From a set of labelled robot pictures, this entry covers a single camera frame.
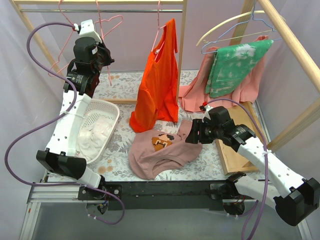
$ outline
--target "blue hanger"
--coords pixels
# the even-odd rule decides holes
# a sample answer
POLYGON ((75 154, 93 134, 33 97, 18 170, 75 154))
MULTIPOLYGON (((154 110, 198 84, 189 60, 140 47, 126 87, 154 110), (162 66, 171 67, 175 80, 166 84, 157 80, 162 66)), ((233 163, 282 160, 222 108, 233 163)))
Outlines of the blue hanger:
POLYGON ((235 28, 236 26, 240 25, 240 24, 245 24, 245 23, 248 23, 252 17, 252 20, 253 21, 262 21, 264 22, 265 25, 267 25, 269 28, 271 28, 272 32, 276 32, 277 30, 275 28, 273 28, 272 26, 270 26, 268 23, 266 23, 265 20, 261 19, 261 18, 258 18, 258 19, 255 19, 255 8, 256 8, 256 0, 252 0, 254 1, 254 4, 253 4, 253 9, 252 9, 252 14, 250 15, 250 18, 247 20, 247 21, 242 21, 242 22, 239 22, 237 23, 236 25, 234 25, 233 27, 231 27, 229 30, 227 30, 225 33, 223 33, 221 36, 218 37, 218 39, 216 41, 210 41, 208 43, 206 43, 202 48, 201 48, 201 53, 202 54, 210 54, 210 53, 216 53, 218 50, 215 50, 215 51, 208 51, 208 52, 204 52, 204 48, 206 46, 208 46, 209 44, 215 44, 219 41, 219 39, 221 37, 223 37, 225 34, 227 34, 230 30, 232 30, 233 28, 235 28))

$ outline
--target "clothing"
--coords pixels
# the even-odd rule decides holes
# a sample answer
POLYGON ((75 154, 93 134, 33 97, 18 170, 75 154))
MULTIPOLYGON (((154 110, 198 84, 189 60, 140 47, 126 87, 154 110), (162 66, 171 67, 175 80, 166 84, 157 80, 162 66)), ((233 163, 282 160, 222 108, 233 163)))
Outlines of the clothing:
POLYGON ((100 116, 94 124, 81 128, 75 145, 76 156, 87 162, 96 158, 111 134, 112 126, 106 117, 100 116))
POLYGON ((183 120, 177 134, 149 130, 138 133, 129 151, 132 171, 142 179, 155 179, 165 171, 180 169, 195 160, 202 144, 186 143, 192 122, 183 120))
POLYGON ((233 92, 251 72, 273 44, 273 40, 222 47, 214 53, 214 60, 205 87, 211 98, 233 92))
MULTIPOLYGON (((256 41, 267 40, 268 36, 259 36, 256 41)), ((217 50, 218 47, 211 47, 208 51, 217 50)), ((236 102, 254 102, 259 93, 259 85, 261 77, 265 68, 265 56, 255 65, 252 71, 244 78, 244 80, 238 85, 235 90, 229 94, 221 97, 210 98, 208 93, 205 93, 206 85, 209 79, 210 71, 214 61, 214 53, 208 53, 204 55, 200 70, 195 79, 187 86, 180 86, 179 88, 179 101, 181 107, 185 111, 199 112, 199 106, 203 102, 209 102, 213 99, 232 99, 236 102)), ((215 101, 209 104, 211 107, 224 106, 225 108, 231 108, 235 106, 234 103, 221 100, 215 101)))
POLYGON ((136 133, 152 129, 156 120, 178 122, 177 52, 176 21, 171 19, 163 28, 162 38, 149 54, 145 66, 135 111, 130 118, 130 126, 136 133))

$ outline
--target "pink sweatshirt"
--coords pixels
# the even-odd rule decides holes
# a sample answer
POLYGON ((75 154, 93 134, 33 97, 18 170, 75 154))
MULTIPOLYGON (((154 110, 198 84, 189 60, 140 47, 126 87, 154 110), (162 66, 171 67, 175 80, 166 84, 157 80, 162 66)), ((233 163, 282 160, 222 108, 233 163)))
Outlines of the pink sweatshirt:
MULTIPOLYGON (((259 36, 255 41, 266 39, 268 39, 268 36, 259 36)), ((214 51, 217 49, 218 47, 213 46, 208 50, 214 51)), ((201 106, 203 102, 209 102, 212 99, 232 99, 237 102, 249 101, 253 103, 258 97, 260 80, 265 68, 265 59, 265 56, 261 58, 232 93, 217 98, 210 98, 209 94, 205 93, 205 89, 212 68, 214 54, 205 54, 195 79, 188 86, 180 86, 179 88, 179 101, 182 109, 188 112, 200 112, 199 106, 201 106)), ((221 100, 212 102, 209 105, 211 107, 224 106, 225 108, 231 108, 235 104, 230 101, 221 100)))
POLYGON ((202 145, 186 143, 192 122, 183 120, 177 134, 148 130, 137 133, 129 151, 132 171, 142 179, 155 179, 165 171, 180 169, 195 160, 202 145))

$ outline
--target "white cloth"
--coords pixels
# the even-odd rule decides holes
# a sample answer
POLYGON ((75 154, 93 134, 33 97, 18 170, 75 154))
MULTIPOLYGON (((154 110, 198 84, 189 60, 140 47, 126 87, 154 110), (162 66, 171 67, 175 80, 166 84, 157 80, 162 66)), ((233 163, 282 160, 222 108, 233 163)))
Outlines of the white cloth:
POLYGON ((87 162, 94 159, 111 131, 112 125, 103 116, 100 116, 94 124, 81 128, 75 146, 76 156, 86 159, 87 162))

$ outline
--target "gray leaf pattern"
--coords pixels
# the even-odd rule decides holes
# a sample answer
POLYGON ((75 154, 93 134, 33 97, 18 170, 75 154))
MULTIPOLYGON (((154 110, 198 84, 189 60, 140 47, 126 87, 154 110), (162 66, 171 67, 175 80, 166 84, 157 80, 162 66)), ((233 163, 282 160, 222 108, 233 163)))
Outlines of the gray leaf pattern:
MULTIPOLYGON (((197 75, 197 70, 182 71, 181 85, 188 85, 197 75)), ((97 86, 94 98, 112 99, 137 97, 143 72, 112 73, 112 86, 110 86, 108 74, 100 75, 100 83, 97 86)), ((94 172, 103 175, 106 181, 146 181, 137 177, 129 165, 129 150, 135 139, 135 133, 129 126, 131 112, 135 105, 118 104, 120 116, 118 125, 107 145, 102 158, 89 165, 94 172)), ((179 108, 178 124, 167 121, 157 121, 154 129, 165 133, 176 134, 183 119, 192 121, 194 118, 202 118, 202 113, 185 112, 179 108)), ((264 179, 259 172, 248 173, 254 179, 264 179)), ((187 163, 181 169, 166 170, 156 176, 155 181, 199 181, 199 180, 223 180, 225 176, 220 163, 216 144, 203 145, 203 150, 198 158, 187 163)), ((69 178, 49 173, 48 182, 69 182, 69 178)))

